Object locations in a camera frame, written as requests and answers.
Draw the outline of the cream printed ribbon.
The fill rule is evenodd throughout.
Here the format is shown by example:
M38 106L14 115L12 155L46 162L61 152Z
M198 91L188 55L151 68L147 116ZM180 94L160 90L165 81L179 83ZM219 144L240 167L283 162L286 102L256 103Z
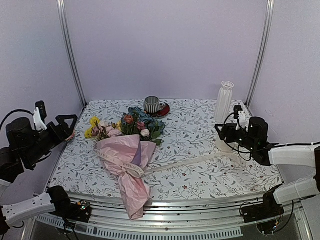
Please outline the cream printed ribbon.
M165 165L160 163L147 164L145 168L137 166L136 164L123 162L114 156L109 156L101 150L94 148L94 153L101 158L101 161L106 164L106 169L115 176L120 176L123 173L127 173L134 178L143 178L156 172L166 171L171 168L177 168L181 166L194 165L211 160L222 160L222 158L228 158L232 160L236 165L244 166L245 163L234 152L216 152L213 154L200 156L192 159L181 159L178 162L169 162Z

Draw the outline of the pink paper flower bouquet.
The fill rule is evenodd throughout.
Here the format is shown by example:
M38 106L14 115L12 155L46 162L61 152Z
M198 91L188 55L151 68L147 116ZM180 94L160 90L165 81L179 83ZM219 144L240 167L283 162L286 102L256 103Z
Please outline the pink paper flower bouquet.
M151 194L143 176L156 147L163 143L165 124L139 107L128 108L116 123L93 116L89 124L84 137L96 140L94 153L117 178L129 219L142 218Z

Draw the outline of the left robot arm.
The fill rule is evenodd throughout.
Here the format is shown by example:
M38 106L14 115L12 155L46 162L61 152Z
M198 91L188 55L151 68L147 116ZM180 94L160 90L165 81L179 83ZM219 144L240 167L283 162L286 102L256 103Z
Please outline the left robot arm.
M0 150L0 195L13 190L14 182L26 171L50 158L55 147L68 140L74 132L78 117L59 115L57 124L48 123L41 130L32 127L27 117L20 117L5 127L8 146ZM62 186L53 186L33 197L23 195L18 188L12 200L0 204L0 225L10 228L30 217L50 213L65 220L89 222L92 208L85 200L72 202Z

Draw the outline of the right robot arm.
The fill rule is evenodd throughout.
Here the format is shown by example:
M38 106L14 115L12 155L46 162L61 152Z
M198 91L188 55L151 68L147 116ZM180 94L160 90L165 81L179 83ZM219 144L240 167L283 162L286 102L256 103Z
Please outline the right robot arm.
M283 205L320 193L320 144L268 142L269 125L261 117L251 117L248 126L241 122L216 124L218 137L228 147L236 143L245 154L264 167L276 166L283 183L263 194L262 203L240 208L245 223L284 214Z

